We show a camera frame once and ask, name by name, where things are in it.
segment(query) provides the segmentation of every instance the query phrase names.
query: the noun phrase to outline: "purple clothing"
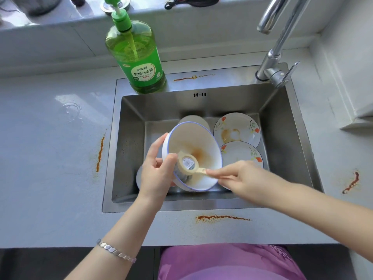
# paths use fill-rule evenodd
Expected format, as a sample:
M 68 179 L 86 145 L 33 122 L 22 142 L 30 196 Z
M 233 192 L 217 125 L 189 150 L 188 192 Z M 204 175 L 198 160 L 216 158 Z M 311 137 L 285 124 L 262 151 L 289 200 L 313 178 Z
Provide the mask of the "purple clothing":
M 279 246 L 221 243 L 167 248 L 158 280 L 306 280 Z

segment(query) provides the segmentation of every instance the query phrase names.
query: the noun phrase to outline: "stainless steel sink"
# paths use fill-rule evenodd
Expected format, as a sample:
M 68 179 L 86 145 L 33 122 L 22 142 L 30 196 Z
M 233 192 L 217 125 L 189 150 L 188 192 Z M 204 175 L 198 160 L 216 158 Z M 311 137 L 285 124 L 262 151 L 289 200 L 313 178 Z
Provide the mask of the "stainless steel sink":
M 286 64 L 280 64 L 287 70 Z M 187 115 L 199 115 L 211 130 L 230 112 L 242 112 L 260 125 L 257 149 L 264 167 L 284 179 L 322 190 L 308 135 L 290 81 L 275 90 L 255 78 L 258 66 L 167 75 L 163 92 L 139 95 L 127 79 L 117 81 L 103 212 L 124 212 L 138 194 L 136 172 L 153 141 Z M 161 210 L 248 208 L 220 185 L 204 193 L 171 187 Z

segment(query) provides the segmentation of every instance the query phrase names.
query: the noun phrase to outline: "green pump head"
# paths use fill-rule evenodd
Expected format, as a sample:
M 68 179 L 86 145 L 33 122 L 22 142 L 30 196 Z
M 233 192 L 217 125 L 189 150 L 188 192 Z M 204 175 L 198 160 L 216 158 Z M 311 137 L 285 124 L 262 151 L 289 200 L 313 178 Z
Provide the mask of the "green pump head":
M 119 9 L 120 0 L 105 0 L 106 4 L 112 5 L 115 12 L 112 12 L 113 22 L 119 31 L 127 31 L 131 28 L 132 23 L 125 9 Z

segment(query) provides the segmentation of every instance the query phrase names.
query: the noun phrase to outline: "hand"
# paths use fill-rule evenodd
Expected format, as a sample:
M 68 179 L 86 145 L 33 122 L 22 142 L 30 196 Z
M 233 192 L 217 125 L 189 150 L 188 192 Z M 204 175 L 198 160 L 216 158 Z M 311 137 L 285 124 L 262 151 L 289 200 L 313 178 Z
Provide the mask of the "hand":
M 239 197 L 254 204 L 272 207 L 276 193 L 285 190 L 289 182 L 262 169 L 253 161 L 238 161 L 221 169 L 207 169 L 209 176 L 219 179 L 219 184 Z
M 158 149 L 161 147 L 167 133 L 159 137 L 150 146 L 148 154 L 142 165 L 141 187 L 138 198 L 147 199 L 154 202 L 159 207 L 162 206 L 166 194 L 173 179 L 173 169 L 178 159 L 178 155 L 170 153 L 166 159 L 156 158 Z

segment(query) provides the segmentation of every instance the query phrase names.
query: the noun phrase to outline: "woman's left hand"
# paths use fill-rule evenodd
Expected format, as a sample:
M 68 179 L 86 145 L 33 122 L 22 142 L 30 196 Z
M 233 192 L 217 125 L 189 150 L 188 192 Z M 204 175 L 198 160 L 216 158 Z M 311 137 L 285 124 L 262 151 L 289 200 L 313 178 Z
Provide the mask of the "woman's left hand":
M 158 207 L 162 206 L 166 194 L 173 179 L 173 169 L 178 155 L 170 153 L 166 159 L 156 158 L 158 149 L 162 146 L 167 133 L 159 137 L 148 150 L 148 154 L 142 165 L 141 187 L 138 198 L 154 202 Z

